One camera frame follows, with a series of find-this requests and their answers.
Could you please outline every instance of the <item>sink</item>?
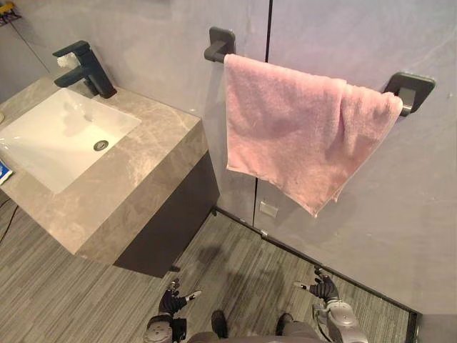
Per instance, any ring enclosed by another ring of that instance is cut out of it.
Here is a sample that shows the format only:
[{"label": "sink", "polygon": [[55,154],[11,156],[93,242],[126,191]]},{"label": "sink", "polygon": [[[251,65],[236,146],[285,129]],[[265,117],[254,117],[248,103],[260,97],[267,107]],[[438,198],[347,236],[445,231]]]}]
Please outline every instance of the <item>sink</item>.
[{"label": "sink", "polygon": [[0,131],[0,149],[58,194],[140,123],[60,89]]}]

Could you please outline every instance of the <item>marble countertop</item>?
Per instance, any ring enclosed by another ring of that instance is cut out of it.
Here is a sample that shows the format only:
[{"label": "marble countertop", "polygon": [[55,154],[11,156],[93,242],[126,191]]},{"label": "marble countertop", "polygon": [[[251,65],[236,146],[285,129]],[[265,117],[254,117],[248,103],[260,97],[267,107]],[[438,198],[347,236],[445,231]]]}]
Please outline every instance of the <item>marble countertop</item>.
[{"label": "marble countertop", "polygon": [[[0,130],[58,89],[45,77],[0,104],[5,115]],[[72,254],[107,264],[114,263],[208,149],[199,118],[116,89],[110,99],[94,99],[141,123],[62,193],[51,192],[0,151],[14,171],[0,189]]]}]

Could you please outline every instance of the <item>faucet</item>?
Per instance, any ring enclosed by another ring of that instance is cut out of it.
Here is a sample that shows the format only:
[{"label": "faucet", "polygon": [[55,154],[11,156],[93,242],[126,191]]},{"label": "faucet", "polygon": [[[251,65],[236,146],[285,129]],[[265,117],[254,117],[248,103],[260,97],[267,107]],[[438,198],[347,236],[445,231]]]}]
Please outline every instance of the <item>faucet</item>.
[{"label": "faucet", "polygon": [[80,66],[54,80],[57,86],[68,87],[81,79],[86,79],[84,83],[93,95],[100,94],[101,97],[108,99],[117,92],[101,67],[99,60],[95,57],[88,42],[77,41],[72,45],[68,45],[66,48],[54,52],[53,55],[55,57],[62,57],[71,52],[76,55]]}]

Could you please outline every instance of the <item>gray wall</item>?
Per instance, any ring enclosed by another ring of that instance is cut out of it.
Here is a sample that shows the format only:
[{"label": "gray wall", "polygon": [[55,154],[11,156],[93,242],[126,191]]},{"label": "gray wall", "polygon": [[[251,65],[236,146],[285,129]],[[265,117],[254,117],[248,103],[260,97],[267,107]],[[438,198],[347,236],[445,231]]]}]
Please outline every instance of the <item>gray wall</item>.
[{"label": "gray wall", "polygon": [[457,314],[456,2],[276,0],[269,61],[382,90],[396,71],[432,76],[421,109],[399,120],[312,218],[259,182],[255,226],[403,304]]},{"label": "gray wall", "polygon": [[0,103],[45,74],[47,70],[13,26],[0,27]]},{"label": "gray wall", "polygon": [[455,342],[457,315],[427,314],[419,321],[418,343]]},{"label": "gray wall", "polygon": [[15,1],[15,25],[45,65],[53,51],[87,40],[113,82],[203,118],[221,198],[252,223],[254,180],[229,172],[222,64],[203,58],[209,27],[236,33],[239,54],[263,60],[268,0]]}]

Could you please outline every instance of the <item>towel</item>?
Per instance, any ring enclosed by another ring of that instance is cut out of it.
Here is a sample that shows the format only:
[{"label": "towel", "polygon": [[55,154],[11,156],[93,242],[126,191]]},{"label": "towel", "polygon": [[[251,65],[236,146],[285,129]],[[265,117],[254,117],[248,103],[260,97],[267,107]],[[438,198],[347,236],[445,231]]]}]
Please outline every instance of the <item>towel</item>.
[{"label": "towel", "polygon": [[270,182],[317,217],[401,112],[392,93],[228,54],[227,169]]}]

